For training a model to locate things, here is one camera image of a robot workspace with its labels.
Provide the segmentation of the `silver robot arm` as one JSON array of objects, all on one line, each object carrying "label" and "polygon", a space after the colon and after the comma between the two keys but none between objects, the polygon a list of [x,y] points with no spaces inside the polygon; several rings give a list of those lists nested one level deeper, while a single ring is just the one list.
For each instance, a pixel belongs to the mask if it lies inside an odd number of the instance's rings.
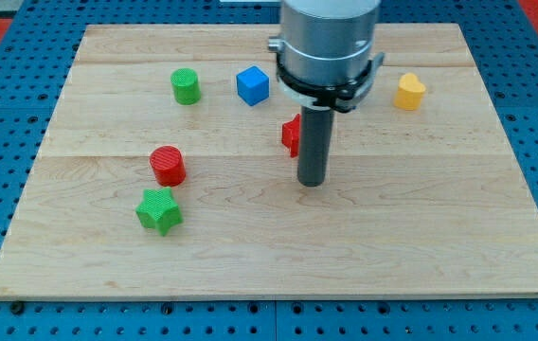
[{"label": "silver robot arm", "polygon": [[334,114],[367,96],[384,55],[370,56],[380,0],[283,0],[276,54],[282,91],[301,106],[297,180],[325,181]]}]

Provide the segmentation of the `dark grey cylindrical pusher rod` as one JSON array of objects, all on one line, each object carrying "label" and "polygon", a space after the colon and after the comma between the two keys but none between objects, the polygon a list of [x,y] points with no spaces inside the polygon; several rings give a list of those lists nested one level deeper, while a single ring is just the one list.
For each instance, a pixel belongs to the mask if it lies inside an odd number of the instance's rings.
[{"label": "dark grey cylindrical pusher rod", "polygon": [[326,177],[334,111],[301,108],[297,180],[306,187],[320,186]]}]

